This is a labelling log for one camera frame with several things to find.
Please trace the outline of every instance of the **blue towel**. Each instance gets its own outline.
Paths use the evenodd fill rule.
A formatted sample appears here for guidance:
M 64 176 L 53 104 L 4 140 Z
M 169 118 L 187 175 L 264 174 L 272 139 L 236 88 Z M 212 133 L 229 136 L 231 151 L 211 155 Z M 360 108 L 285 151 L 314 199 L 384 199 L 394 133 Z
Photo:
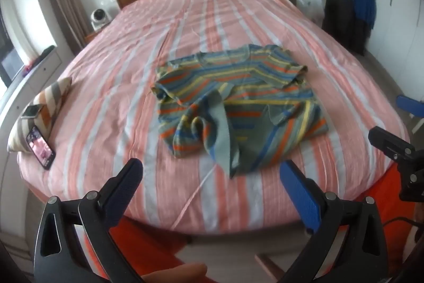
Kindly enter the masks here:
M 365 21 L 373 29 L 377 14 L 375 0 L 353 0 L 353 2 L 357 19 Z

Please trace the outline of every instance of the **pillow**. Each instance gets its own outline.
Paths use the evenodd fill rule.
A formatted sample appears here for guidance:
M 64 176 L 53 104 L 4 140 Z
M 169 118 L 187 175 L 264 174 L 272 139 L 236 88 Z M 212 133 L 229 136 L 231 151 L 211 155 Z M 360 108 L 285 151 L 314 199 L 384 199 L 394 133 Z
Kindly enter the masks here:
M 44 89 L 39 93 L 29 105 L 46 105 L 43 107 L 37 118 L 34 119 L 21 119 L 22 113 L 19 115 L 18 120 L 13 125 L 12 131 L 9 135 L 7 144 L 8 151 L 22 151 L 30 153 L 31 150 L 26 142 L 26 137 L 30 130 L 35 126 L 38 127 L 43 137 L 48 140 L 51 129 L 56 120 L 59 110 L 71 87 L 72 78 L 67 77 L 53 83 L 50 87 Z

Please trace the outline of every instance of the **window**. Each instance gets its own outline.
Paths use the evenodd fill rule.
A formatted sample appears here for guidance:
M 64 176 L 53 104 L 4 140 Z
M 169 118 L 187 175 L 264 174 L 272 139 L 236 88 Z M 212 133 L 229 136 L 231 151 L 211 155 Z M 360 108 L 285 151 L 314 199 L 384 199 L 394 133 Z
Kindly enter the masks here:
M 0 86 L 0 89 L 2 89 L 2 87 L 4 89 L 4 87 L 8 88 L 10 86 L 12 80 L 16 77 L 23 66 L 24 63 L 19 57 L 16 49 L 13 47 L 12 41 L 7 34 L 3 16 L 0 11 L 0 78 L 4 84 L 4 86 Z

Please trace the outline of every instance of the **striped t-shirt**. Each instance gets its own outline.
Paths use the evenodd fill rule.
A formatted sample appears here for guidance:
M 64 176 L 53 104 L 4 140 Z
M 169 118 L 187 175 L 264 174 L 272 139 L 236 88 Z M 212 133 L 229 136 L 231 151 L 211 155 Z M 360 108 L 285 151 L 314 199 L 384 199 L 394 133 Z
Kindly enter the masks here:
M 152 87 L 160 136 L 175 157 L 204 147 L 230 177 L 276 164 L 328 130 L 306 72 L 276 45 L 169 61 Z

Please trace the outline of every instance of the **blue gripper pad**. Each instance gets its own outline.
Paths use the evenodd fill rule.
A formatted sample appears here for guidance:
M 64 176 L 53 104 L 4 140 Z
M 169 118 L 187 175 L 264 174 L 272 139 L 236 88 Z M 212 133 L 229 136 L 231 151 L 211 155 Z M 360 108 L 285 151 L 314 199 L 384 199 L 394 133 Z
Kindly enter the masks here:
M 288 160 L 280 166 L 280 180 L 306 228 L 317 232 L 321 225 L 321 206 L 312 191 L 308 180 L 293 161 Z
M 413 114 L 418 118 L 424 118 L 424 103 L 406 97 L 404 95 L 399 95 L 396 98 L 396 105 L 403 109 L 406 112 Z
M 114 178 L 117 185 L 103 206 L 104 225 L 107 229 L 116 227 L 130 204 L 143 178 L 143 165 L 137 159 L 131 159 Z

